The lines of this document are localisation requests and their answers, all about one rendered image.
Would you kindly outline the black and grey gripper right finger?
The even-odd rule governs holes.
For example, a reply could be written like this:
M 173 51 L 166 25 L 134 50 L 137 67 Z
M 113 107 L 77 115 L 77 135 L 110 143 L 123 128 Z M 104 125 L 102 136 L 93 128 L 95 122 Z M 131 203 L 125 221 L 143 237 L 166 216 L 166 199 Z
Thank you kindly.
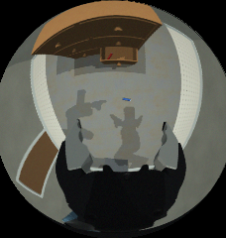
M 181 144 L 167 122 L 164 122 L 162 146 L 154 158 L 154 170 L 169 175 L 174 184 L 173 200 L 177 199 L 179 189 L 184 181 L 186 162 Z

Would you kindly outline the brown wooden chest of drawers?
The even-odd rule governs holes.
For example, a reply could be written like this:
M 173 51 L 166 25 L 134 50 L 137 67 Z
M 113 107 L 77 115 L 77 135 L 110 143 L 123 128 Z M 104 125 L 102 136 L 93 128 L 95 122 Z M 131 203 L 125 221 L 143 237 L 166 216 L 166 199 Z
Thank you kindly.
M 145 5 L 145 3 L 141 4 L 140 2 L 130 2 L 128 0 L 91 2 L 71 8 L 46 23 L 35 42 L 31 56 L 61 56 L 55 55 L 57 51 L 53 54 L 35 54 L 35 51 L 50 38 L 73 25 L 82 33 L 84 33 L 88 37 L 88 39 L 90 39 L 93 44 L 100 50 L 100 47 L 96 44 L 93 38 L 91 38 L 90 35 L 79 25 L 79 23 L 104 17 L 130 17 L 156 23 L 157 25 L 149 32 L 149 34 L 145 38 L 136 37 L 144 39 L 137 48 L 138 50 L 146 42 L 146 40 L 162 25 L 162 22 L 156 12 L 150 6 Z

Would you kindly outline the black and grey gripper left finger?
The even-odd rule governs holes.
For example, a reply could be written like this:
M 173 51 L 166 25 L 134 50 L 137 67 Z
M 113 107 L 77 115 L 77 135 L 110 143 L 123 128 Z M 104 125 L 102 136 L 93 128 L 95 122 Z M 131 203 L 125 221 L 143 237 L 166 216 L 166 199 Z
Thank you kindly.
M 68 204 L 72 203 L 74 183 L 83 175 L 91 173 L 90 167 L 93 164 L 87 146 L 82 143 L 80 129 L 80 121 L 76 119 L 62 141 L 56 158 L 56 178 Z

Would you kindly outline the brown wooden drawer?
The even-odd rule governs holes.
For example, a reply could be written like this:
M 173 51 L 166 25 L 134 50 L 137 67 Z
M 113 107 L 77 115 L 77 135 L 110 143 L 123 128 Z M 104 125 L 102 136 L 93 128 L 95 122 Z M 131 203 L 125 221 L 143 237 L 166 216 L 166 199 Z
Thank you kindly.
M 75 58 L 75 59 L 78 59 L 78 58 L 86 58 L 87 56 L 91 56 L 91 55 L 98 55 L 100 54 L 100 51 L 99 49 L 91 49 L 91 50 L 86 50 L 86 51 L 82 51 L 82 52 L 79 52 L 79 53 L 75 53 L 75 54 L 72 54 L 68 57 L 71 57 L 71 58 Z
M 85 39 L 88 39 L 88 37 L 78 28 L 72 26 L 46 41 L 38 50 L 36 50 L 35 54 L 53 54 L 63 47 Z
M 113 55 L 108 59 L 111 53 Z M 138 49 L 125 47 L 100 48 L 100 61 L 104 64 L 117 63 L 117 66 L 135 64 L 138 62 Z
M 126 17 L 92 19 L 79 25 L 91 38 L 109 35 L 125 35 L 145 38 L 157 25 L 156 23 Z
M 93 38 L 96 44 L 101 47 L 133 47 L 138 48 L 144 39 L 127 36 L 107 36 Z
M 90 39 L 88 39 L 88 40 L 84 40 L 84 41 L 72 44 L 70 46 L 67 46 L 57 51 L 55 55 L 69 56 L 77 52 L 94 49 L 94 48 L 97 48 L 97 47 L 93 44 L 93 42 Z

